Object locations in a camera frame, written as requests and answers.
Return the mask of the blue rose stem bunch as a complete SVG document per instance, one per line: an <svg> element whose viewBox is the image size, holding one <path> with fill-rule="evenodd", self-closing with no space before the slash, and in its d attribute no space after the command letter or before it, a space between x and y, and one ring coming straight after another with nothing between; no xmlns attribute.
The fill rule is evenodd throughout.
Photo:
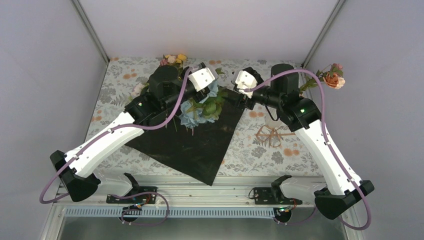
<svg viewBox="0 0 424 240"><path fill-rule="evenodd" d="M187 131L191 130L192 135L199 125L212 124L219 120L225 103L224 97L228 96L226 88L220 86L217 81L209 84L207 90L209 93L200 102L190 98L180 105L181 113L178 115L180 124Z"/></svg>

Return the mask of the colourful artificial flower bouquet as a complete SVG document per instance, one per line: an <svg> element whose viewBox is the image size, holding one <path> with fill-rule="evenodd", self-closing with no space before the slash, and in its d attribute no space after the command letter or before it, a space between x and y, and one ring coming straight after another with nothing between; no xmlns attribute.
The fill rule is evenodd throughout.
<svg viewBox="0 0 424 240"><path fill-rule="evenodd" d="M189 73L189 67L182 68L179 63L168 63L163 58L147 82L136 86L131 102L125 107L133 124L144 131L167 125L183 102L189 86Z"/></svg>

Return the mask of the tan raffia ribbon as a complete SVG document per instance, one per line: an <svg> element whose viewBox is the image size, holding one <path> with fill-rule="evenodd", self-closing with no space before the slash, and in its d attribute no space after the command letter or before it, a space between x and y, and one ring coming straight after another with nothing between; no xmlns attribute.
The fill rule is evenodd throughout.
<svg viewBox="0 0 424 240"><path fill-rule="evenodd" d="M284 142L284 138L294 136L293 132L280 132L280 130L288 130L287 126L270 127L263 125L255 133L256 140L263 146L268 148L279 148Z"/></svg>

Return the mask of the black wrapping paper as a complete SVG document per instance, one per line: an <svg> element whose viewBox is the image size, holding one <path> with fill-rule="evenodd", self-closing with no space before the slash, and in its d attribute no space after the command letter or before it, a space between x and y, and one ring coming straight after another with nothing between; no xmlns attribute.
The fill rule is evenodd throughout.
<svg viewBox="0 0 424 240"><path fill-rule="evenodd" d="M224 105L219 120L201 124L192 131L181 125L179 111L169 122L169 127L146 131L129 141L126 146L148 157L212 185L220 167L220 158L225 156L235 128L243 110L232 106L232 92L225 90Z"/></svg>

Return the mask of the pink orange rose stem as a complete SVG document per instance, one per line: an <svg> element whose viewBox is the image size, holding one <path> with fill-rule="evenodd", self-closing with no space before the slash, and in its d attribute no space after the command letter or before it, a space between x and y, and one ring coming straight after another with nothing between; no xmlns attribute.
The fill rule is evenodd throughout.
<svg viewBox="0 0 424 240"><path fill-rule="evenodd" d="M319 81L325 83L332 89L339 90L342 88L346 80L344 79L343 66L340 63L333 63L326 66L323 70L317 70L315 75ZM317 87L318 84L311 76L306 76L306 82L299 88L300 94L306 90Z"/></svg>

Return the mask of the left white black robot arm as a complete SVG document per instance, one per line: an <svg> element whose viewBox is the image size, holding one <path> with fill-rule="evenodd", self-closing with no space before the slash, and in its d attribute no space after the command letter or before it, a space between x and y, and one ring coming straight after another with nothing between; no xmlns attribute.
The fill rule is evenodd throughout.
<svg viewBox="0 0 424 240"><path fill-rule="evenodd" d="M143 133L167 125L183 101L204 100L208 86L217 78L217 73L204 63L182 72L170 65L158 67L147 86L107 127L72 150L57 150L50 155L67 191L64 196L81 202L95 193L111 194L134 202L140 191L134 177L129 173L106 175L97 170L99 164Z"/></svg>

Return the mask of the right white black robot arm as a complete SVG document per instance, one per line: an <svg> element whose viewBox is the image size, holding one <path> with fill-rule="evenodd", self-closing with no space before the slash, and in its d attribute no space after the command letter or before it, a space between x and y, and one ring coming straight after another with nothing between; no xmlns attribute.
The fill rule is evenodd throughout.
<svg viewBox="0 0 424 240"><path fill-rule="evenodd" d="M278 204L296 199L313 204L327 219L340 218L344 212L375 188L349 166L328 133L324 109L300 94L300 69L279 63L271 68L271 77L263 80L251 67L235 71L235 105L253 109L256 104L276 111L284 123L306 146L322 172L322 177L284 175L271 184L271 198Z"/></svg>

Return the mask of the floral patterned table mat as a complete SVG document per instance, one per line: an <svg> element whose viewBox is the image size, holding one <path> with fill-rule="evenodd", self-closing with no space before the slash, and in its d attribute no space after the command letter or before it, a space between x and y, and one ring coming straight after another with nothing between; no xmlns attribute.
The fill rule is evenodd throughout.
<svg viewBox="0 0 424 240"><path fill-rule="evenodd" d="M132 99L132 93L140 83L159 66L160 59L152 57L113 57L108 64L100 93L88 127L91 138L114 120ZM273 176L320 177L318 165L305 145L294 135L284 138L280 147L261 145L255 137L259 128L285 126L272 121L274 109L256 105L245 110L235 127L228 149L219 158L219 176ZM111 173L130 173L138 176L178 176L179 171L148 157L128 146L123 146L98 169Z"/></svg>

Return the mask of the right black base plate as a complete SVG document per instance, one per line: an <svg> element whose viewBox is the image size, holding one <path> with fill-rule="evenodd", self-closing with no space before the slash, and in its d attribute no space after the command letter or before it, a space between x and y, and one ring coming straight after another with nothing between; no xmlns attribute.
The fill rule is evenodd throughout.
<svg viewBox="0 0 424 240"><path fill-rule="evenodd" d="M302 205L303 202L295 198L287 198L278 189L272 187L254 187L249 197L256 205Z"/></svg>

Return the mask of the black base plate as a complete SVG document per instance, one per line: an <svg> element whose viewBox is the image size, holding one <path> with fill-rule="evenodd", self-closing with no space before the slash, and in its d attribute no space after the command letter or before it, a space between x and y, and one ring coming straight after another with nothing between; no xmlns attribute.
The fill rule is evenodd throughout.
<svg viewBox="0 0 424 240"><path fill-rule="evenodd" d="M302 205L303 202L295 198L287 198L278 189L272 187L254 187L249 197L256 205Z"/></svg>
<svg viewBox="0 0 424 240"><path fill-rule="evenodd" d="M106 197L107 204L145 205L156 203L156 186L134 187L125 196L119 198L113 195Z"/></svg>

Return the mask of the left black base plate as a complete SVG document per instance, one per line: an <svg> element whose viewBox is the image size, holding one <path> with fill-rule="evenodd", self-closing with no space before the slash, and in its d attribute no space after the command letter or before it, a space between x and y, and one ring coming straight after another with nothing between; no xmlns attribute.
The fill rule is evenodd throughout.
<svg viewBox="0 0 424 240"><path fill-rule="evenodd" d="M107 204L145 205L156 203L156 186L134 187L125 196L119 198L113 195L106 197Z"/></svg>

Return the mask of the right vertical aluminium post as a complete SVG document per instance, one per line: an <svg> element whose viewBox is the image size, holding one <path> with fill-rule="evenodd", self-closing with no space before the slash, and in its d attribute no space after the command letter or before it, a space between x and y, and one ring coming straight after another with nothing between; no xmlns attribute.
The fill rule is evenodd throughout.
<svg viewBox="0 0 424 240"><path fill-rule="evenodd" d="M301 66L303 68L307 67L309 63L311 62L312 58L316 54L317 50L319 49L321 43L323 42L324 38L326 37L327 33L331 29L332 25L334 24L335 20L337 19L338 15L340 14L342 8L346 4L346 0L337 0L335 5L333 6L329 16L327 17L324 25L322 26L321 30L319 31L315 41L313 42L311 48L309 49L304 61L302 62Z"/></svg>

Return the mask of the vertical aluminium post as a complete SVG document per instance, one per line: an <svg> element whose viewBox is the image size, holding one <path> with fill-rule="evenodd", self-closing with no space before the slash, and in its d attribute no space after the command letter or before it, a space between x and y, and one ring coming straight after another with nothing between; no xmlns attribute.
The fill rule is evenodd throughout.
<svg viewBox="0 0 424 240"><path fill-rule="evenodd" d="M98 53L101 55L105 64L108 65L109 62L110 62L110 58L108 57L106 50L105 50L103 44L101 43L101 40L100 40L98 34L96 33L94 26L91 23L81 1L80 0L71 0L71 3L73 5L73 7L75 8L77 15L81 19L84 27L86 28L86 30L87 30L91 40L93 41Z"/></svg>
<svg viewBox="0 0 424 240"><path fill-rule="evenodd" d="M327 17L324 25L322 26L321 30L319 31L315 41L313 42L311 48L309 49L304 61L302 62L301 66L303 68L307 67L309 63L311 62L312 58L316 54L317 50L319 49L321 43L323 42L324 38L326 37L327 33L331 29L332 25L334 24L335 20L337 19L338 15L340 14L342 8L346 4L346 0L337 0L335 5L333 6L329 16Z"/></svg>

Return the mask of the left vertical aluminium post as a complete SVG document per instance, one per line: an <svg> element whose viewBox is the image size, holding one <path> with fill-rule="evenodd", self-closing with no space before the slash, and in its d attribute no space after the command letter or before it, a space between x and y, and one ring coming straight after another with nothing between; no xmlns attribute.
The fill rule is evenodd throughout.
<svg viewBox="0 0 424 240"><path fill-rule="evenodd" d="M100 40L98 34L96 33L94 26L91 23L81 1L80 0L71 0L71 3L73 5L73 7L75 8L77 15L81 19L84 27L86 28L86 30L87 30L91 40L93 41L98 53L101 55L105 64L108 65L109 62L110 62L110 58L108 57L106 50L105 50L103 44L101 43L101 40Z"/></svg>

